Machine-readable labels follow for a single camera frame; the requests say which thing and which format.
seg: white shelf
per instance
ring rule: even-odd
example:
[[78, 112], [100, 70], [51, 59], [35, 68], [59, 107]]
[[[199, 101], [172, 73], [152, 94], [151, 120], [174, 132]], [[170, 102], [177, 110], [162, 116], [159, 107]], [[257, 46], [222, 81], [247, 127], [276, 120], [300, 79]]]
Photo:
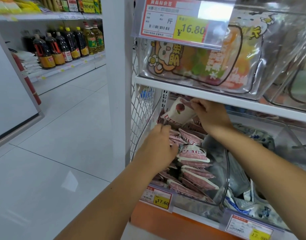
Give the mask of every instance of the white shelf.
[[306, 122], [306, 113], [292, 110], [292, 109], [287, 109], [287, 108], [278, 107], [274, 105], [261, 104], [258, 102], [244, 100], [241, 98], [235, 98], [235, 97], [226, 96], [226, 95], [222, 95], [218, 93], [203, 91], [203, 90], [199, 90], [199, 89], [195, 89], [191, 87], [184, 87], [184, 86], [180, 86], [180, 85], [173, 84], [173, 83], [143, 78], [139, 76], [135, 77], [135, 82], [137, 84], [141, 84], [141, 85], [145, 85], [149, 87], [160, 88], [163, 90], [176, 92], [176, 93], [180, 93], [180, 94], [184, 94], [184, 95], [188, 95], [192, 97], [197, 97], [201, 99], [219, 102], [222, 104], [228, 104], [228, 105], [237, 106], [237, 107], [244, 108], [244, 109], [251, 109], [251, 110], [266, 113], [266, 114], [272, 114], [272, 115], [277, 115], [277, 116], [281, 116], [281, 117], [292, 119], [292, 120]]
[[49, 12], [36, 14], [0, 15], [0, 21], [39, 21], [39, 20], [93, 20], [102, 19], [101, 14], [80, 12]]
[[29, 74], [38, 95], [56, 88], [106, 64], [105, 51], [71, 61], [61, 66]]

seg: white floor tile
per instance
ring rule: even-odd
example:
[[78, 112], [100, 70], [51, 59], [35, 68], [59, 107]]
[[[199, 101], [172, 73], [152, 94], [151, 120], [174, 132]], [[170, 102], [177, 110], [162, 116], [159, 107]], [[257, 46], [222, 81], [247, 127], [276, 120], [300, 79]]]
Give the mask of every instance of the white floor tile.
[[18, 146], [107, 181], [121, 171], [112, 161], [107, 89], [93, 93]]
[[9, 141], [12, 145], [19, 145], [21, 142], [38, 132], [44, 126], [61, 116], [63, 113], [74, 107], [93, 92], [87, 89], [78, 88], [63, 84], [49, 92], [40, 95], [42, 101], [40, 108], [45, 117], [26, 131]]
[[4, 144], [0, 147], [0, 157], [2, 157], [5, 153], [11, 151], [15, 146], [11, 144]]
[[52, 240], [108, 184], [12, 149], [0, 157], [0, 239]]
[[85, 88], [91, 91], [97, 91], [105, 84], [107, 84], [106, 66], [104, 65], [95, 70], [92, 70], [83, 76], [68, 82], [67, 84], [79, 88]]
[[121, 240], [163, 240], [164, 238], [160, 238], [150, 232], [147, 232], [141, 228], [133, 226], [131, 223], [127, 223], [126, 228], [123, 232]]

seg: person's right hand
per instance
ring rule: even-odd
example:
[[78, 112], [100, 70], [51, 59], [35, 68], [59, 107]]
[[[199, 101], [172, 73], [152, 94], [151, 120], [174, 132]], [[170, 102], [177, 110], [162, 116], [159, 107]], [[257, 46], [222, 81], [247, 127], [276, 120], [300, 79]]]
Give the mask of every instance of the person's right hand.
[[198, 115], [203, 128], [212, 137], [232, 129], [233, 125], [223, 104], [200, 98], [193, 98], [191, 106]]

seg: stack of white bags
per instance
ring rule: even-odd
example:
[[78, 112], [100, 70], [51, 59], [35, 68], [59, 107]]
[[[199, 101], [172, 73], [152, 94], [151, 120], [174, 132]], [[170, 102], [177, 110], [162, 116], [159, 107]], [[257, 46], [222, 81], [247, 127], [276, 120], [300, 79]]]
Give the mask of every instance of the stack of white bags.
[[21, 60], [21, 64], [28, 74], [41, 71], [42, 67], [39, 65], [39, 59], [35, 54], [20, 50], [16, 55]]

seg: cartoon character illustration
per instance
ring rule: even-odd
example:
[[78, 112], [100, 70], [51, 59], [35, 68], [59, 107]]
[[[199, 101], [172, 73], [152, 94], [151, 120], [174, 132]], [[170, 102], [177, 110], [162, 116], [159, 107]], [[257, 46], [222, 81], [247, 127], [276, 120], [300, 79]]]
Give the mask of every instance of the cartoon character illustration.
[[163, 71], [172, 71], [180, 65], [183, 53], [183, 45], [163, 41], [152, 41], [152, 54], [148, 58], [148, 64], [154, 67], [156, 74]]
[[230, 23], [237, 23], [242, 27], [243, 34], [250, 39], [258, 39], [268, 29], [268, 25], [274, 24], [274, 13], [250, 12], [235, 10], [231, 16]]

